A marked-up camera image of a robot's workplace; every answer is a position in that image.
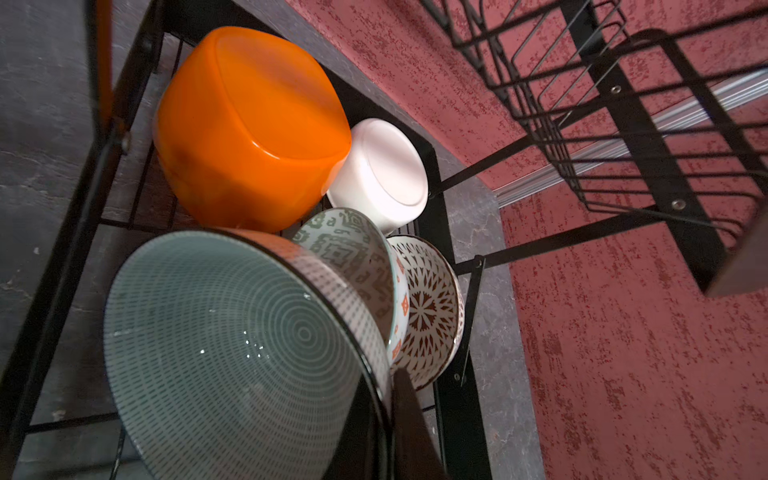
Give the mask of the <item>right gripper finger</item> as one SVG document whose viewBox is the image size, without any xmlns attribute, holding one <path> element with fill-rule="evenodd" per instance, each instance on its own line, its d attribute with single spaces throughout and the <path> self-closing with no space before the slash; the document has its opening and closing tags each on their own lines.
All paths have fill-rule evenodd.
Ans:
<svg viewBox="0 0 768 480">
<path fill-rule="evenodd" d="M 430 439 L 410 375 L 404 368 L 392 377 L 395 479 L 446 479 L 447 473 Z"/>
</svg>

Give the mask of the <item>white lattice patterned bowl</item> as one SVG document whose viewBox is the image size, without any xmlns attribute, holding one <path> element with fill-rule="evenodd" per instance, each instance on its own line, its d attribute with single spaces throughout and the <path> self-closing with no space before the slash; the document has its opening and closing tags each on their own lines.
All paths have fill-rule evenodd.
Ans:
<svg viewBox="0 0 768 480">
<path fill-rule="evenodd" d="M 388 239 L 405 268 L 409 320 L 394 368 L 405 369 L 414 389 L 430 386 L 455 358 L 465 327 L 458 278 L 431 243 L 411 235 Z"/>
</svg>

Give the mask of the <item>pale green lined bowl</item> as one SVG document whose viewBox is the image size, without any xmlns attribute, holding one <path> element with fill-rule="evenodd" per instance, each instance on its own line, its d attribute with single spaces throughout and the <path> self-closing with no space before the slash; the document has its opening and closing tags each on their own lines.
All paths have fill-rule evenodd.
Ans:
<svg viewBox="0 0 768 480">
<path fill-rule="evenodd" d="M 388 479 L 389 364 L 348 281 L 284 238 L 181 230 L 119 268 L 104 358 L 156 479 Z"/>
</svg>

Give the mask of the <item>grey green patterned bowl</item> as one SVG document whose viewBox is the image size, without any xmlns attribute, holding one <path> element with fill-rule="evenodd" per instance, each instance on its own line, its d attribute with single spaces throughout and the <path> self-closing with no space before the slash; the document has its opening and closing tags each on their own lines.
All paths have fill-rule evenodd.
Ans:
<svg viewBox="0 0 768 480">
<path fill-rule="evenodd" d="M 405 346 L 409 286 L 400 257 L 379 228 L 357 210 L 331 208 L 306 221 L 292 241 L 347 279 L 376 322 L 388 362 L 395 364 Z"/>
</svg>

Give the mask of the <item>orange square bowl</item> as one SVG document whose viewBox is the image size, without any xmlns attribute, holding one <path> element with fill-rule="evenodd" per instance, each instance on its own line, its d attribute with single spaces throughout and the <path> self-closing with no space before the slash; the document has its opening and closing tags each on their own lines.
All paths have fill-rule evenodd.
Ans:
<svg viewBox="0 0 768 480">
<path fill-rule="evenodd" d="M 164 92 L 154 144 L 199 224 L 275 233 L 325 195 L 351 148 L 328 76 L 297 45 L 243 27 L 211 31 Z"/>
</svg>

